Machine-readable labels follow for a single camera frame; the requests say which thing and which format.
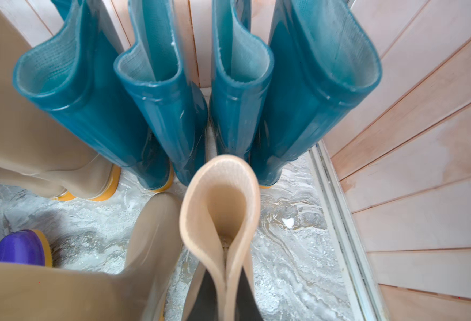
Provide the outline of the teal boot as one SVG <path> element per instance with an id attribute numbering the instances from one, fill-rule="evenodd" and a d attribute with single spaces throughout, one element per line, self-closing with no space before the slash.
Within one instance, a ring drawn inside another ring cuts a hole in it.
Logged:
<path id="1" fill-rule="evenodd" d="M 357 107 L 379 84 L 372 41 L 343 1 L 277 1 L 274 69 L 250 153 L 263 187 Z"/>
<path id="2" fill-rule="evenodd" d="M 251 1 L 213 1 L 211 124 L 217 152 L 245 161 L 274 68 L 270 47 L 251 32 Z"/>
<path id="3" fill-rule="evenodd" d="M 188 186 L 206 162 L 207 103 L 189 78 L 172 1 L 130 1 L 134 44 L 114 62 L 153 135 Z"/>
<path id="4" fill-rule="evenodd" d="M 17 61 L 15 89 L 139 183 L 162 192 L 170 161 L 114 71 L 118 52 L 100 26 L 100 1 L 56 1 L 61 30 Z"/>

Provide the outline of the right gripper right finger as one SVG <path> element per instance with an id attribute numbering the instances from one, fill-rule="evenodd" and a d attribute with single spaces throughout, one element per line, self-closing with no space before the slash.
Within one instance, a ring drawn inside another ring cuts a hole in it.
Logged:
<path id="1" fill-rule="evenodd" d="M 244 269 L 238 284 L 238 291 L 235 305 L 235 320 L 237 321 L 263 321 L 262 315 L 256 304 L 254 294 L 250 287 L 250 282 Z"/>

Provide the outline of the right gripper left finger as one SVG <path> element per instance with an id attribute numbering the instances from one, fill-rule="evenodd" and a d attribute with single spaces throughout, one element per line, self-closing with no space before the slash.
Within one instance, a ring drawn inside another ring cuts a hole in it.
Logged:
<path id="1" fill-rule="evenodd" d="M 196 296 L 188 297 L 190 309 L 185 314 L 185 320 L 217 320 L 218 300 L 214 281 L 210 273 L 205 270 L 202 282 L 198 287 Z"/>

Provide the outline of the large purple boot front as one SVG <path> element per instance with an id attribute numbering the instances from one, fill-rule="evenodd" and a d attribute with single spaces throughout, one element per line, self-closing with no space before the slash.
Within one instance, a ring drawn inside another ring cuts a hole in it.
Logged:
<path id="1" fill-rule="evenodd" d="M 0 262 L 51 268 L 51 247 L 40 230 L 16 231 L 0 241 Z"/>

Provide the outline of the large beige boot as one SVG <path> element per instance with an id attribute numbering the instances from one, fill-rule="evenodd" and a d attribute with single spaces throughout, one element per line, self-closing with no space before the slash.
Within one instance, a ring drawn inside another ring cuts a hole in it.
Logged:
<path id="1" fill-rule="evenodd" d="M 163 320 L 180 208 L 171 193 L 149 199 L 119 274 L 0 263 L 0 320 Z"/>

